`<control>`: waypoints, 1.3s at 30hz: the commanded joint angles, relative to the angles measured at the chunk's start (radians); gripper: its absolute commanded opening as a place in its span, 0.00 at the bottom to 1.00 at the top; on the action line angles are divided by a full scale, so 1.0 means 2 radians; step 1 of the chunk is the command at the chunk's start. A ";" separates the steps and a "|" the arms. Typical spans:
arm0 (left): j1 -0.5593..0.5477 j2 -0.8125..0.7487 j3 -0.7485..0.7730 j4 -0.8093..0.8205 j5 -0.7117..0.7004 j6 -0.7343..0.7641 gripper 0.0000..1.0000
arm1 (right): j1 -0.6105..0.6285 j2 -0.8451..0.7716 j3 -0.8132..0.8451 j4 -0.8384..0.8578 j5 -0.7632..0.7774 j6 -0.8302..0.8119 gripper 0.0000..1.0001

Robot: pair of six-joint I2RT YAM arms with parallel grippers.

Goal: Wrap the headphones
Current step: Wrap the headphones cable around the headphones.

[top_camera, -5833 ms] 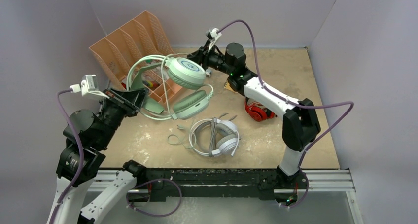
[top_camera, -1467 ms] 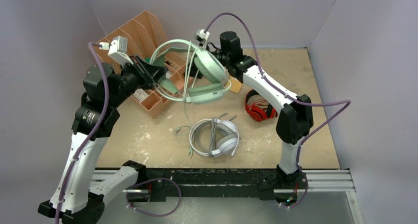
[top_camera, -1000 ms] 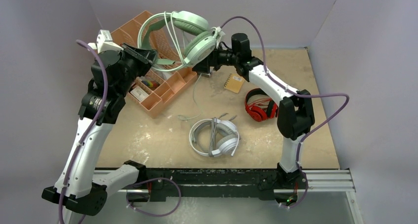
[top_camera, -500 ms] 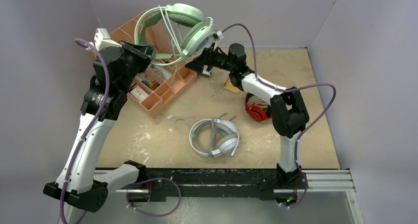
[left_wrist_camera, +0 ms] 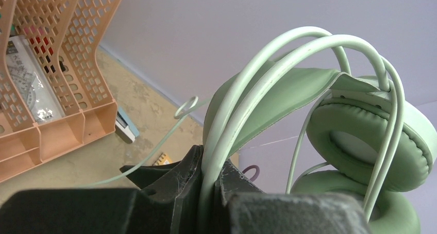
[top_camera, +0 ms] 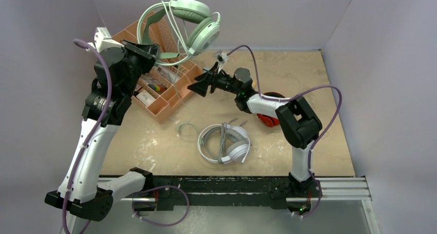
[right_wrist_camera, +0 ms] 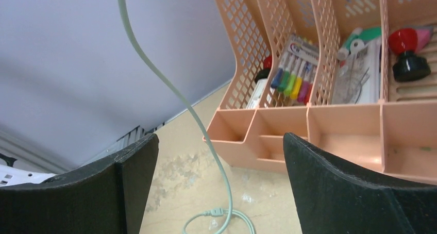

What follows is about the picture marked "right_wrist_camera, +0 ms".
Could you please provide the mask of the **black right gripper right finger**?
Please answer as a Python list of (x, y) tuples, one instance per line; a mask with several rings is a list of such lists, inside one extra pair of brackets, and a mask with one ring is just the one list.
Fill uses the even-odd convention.
[(303, 233), (436, 233), (436, 186), (384, 175), (287, 132), (283, 153)]

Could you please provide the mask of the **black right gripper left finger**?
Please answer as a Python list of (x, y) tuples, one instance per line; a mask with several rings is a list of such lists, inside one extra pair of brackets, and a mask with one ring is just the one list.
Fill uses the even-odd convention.
[(1, 233), (139, 233), (159, 152), (150, 133), (42, 183), (1, 188)]

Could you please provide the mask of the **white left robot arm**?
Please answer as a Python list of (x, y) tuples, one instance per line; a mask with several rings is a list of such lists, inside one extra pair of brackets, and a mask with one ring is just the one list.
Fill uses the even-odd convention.
[(25, 183), (40, 184), (54, 176), (57, 176), (57, 174), (30, 172), (1, 164), (1, 187)]

